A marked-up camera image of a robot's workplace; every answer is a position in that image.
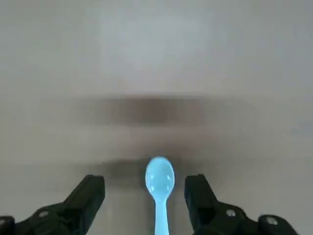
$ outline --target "spoon handle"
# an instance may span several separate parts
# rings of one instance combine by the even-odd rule
[[[155,235],[169,235],[167,224],[166,200],[156,201]]]

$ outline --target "blurry dark object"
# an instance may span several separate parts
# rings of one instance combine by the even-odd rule
[[[104,198],[104,178],[88,175],[64,202],[40,208],[20,223],[0,216],[0,235],[85,235]],[[219,202],[203,175],[186,178],[185,200],[194,235],[297,235],[281,217],[262,215],[255,222],[241,208]]]
[[[0,235],[85,235],[105,198],[102,176],[87,175],[67,199],[15,223],[0,216]]]
[[[185,200],[194,235],[297,235],[276,215],[262,215],[258,222],[236,206],[219,202],[204,175],[188,176]]]

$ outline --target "plastic spoon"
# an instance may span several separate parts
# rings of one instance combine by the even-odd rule
[[[175,184],[171,163],[165,157],[153,158],[146,169],[146,186],[156,204],[155,235],[169,235],[166,201]]]

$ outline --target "gray surface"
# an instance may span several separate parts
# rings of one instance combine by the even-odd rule
[[[182,181],[200,172],[252,218],[311,234],[312,3],[2,0],[1,213],[101,173],[90,234],[153,234],[142,171],[162,154],[172,234],[191,234]]]

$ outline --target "screw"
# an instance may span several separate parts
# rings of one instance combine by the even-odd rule
[[[226,211],[226,214],[229,216],[229,217],[235,217],[236,216],[236,213],[234,210],[227,210]]]
[[[278,224],[277,220],[274,217],[267,217],[266,222],[268,222],[271,225],[277,225]]]
[[[39,217],[40,217],[40,218],[43,218],[43,217],[46,217],[48,214],[49,214],[49,212],[47,212],[47,211],[42,211],[42,212],[40,212]]]

